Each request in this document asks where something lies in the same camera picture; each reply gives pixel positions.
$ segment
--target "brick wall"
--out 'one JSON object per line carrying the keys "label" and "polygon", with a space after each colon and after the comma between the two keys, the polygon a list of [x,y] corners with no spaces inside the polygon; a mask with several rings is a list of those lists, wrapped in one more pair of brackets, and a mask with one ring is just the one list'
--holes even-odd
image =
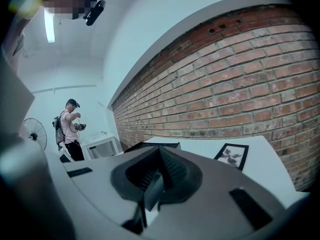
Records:
{"label": "brick wall", "polygon": [[112,105],[124,149],[154,136],[263,135],[297,190],[319,167],[320,67],[311,29],[286,7],[222,15],[180,36]]}

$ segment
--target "white table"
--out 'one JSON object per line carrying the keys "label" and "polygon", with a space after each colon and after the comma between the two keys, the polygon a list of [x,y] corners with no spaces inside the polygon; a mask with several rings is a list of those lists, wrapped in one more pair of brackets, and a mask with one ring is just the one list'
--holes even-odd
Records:
{"label": "white table", "polygon": [[179,139],[153,137],[147,143],[178,143],[181,149],[203,157],[215,158],[225,143],[249,145],[242,172],[270,191],[285,208],[309,195],[297,192],[280,158],[263,136],[237,139]]}
{"label": "white table", "polygon": [[107,156],[112,156],[116,155],[119,153],[117,143],[115,136],[113,134],[108,134],[108,135],[100,135],[100,136],[95,136],[89,139],[86,139],[84,142],[80,143],[80,146],[82,148],[82,153],[84,156],[85,160],[91,160],[92,157],[90,155],[90,148],[92,147],[97,147],[102,144],[110,143],[112,147],[112,153],[108,153]]}

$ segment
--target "framed picture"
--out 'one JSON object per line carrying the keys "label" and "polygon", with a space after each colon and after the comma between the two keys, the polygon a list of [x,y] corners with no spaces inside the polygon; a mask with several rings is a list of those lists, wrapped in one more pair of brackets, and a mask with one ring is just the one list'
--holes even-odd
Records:
{"label": "framed picture", "polygon": [[225,143],[214,159],[243,170],[248,154],[248,145]]}

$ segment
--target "man's arm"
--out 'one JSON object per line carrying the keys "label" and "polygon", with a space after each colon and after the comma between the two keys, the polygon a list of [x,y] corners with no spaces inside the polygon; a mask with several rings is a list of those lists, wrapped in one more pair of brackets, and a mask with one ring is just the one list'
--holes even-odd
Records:
{"label": "man's arm", "polygon": [[76,118],[80,118],[80,117],[81,117],[80,113],[66,114],[65,120],[67,120],[68,122],[72,122]]}

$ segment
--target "white t-shirt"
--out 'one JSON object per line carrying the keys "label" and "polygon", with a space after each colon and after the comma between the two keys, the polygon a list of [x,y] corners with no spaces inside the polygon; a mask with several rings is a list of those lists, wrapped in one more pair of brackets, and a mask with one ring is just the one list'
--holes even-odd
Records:
{"label": "white t-shirt", "polygon": [[79,142],[78,132],[75,129],[74,124],[66,120],[66,115],[70,115],[70,113],[67,110],[61,113],[60,118],[62,133],[65,136],[64,144],[69,144],[73,141]]}

